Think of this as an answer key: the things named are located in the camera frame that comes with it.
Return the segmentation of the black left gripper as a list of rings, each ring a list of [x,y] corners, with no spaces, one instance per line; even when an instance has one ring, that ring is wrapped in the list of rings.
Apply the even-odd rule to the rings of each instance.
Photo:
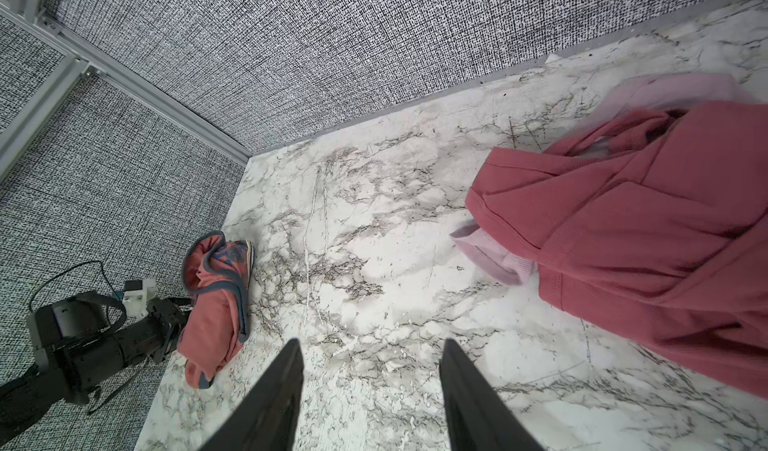
[[[191,299],[153,298],[148,301],[147,311],[144,354],[155,364],[160,364],[177,348],[191,313]]]

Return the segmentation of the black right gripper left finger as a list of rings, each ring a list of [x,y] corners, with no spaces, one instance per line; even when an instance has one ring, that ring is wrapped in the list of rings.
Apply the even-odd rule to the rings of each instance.
[[[289,451],[300,415],[304,361],[289,340],[202,451]]]

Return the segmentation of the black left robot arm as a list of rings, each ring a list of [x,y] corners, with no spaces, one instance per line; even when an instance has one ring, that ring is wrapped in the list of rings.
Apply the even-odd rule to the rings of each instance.
[[[126,368],[160,363],[176,349],[192,300],[151,299],[148,315],[126,325],[124,304],[94,291],[43,306],[27,327],[34,363],[1,386],[1,443],[39,422],[59,401],[86,406],[101,383]]]

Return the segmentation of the salmon pink printed t-shirt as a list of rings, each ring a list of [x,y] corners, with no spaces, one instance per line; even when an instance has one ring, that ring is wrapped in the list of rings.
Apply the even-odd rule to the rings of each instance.
[[[251,242],[230,241],[221,231],[200,237],[183,260],[182,283],[192,310],[177,350],[186,359],[185,378],[194,389],[210,388],[249,338],[254,263]]]

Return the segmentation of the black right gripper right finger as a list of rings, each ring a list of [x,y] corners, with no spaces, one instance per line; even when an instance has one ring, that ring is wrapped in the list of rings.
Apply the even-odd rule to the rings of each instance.
[[[453,339],[444,343],[439,375],[452,450],[542,451]]]

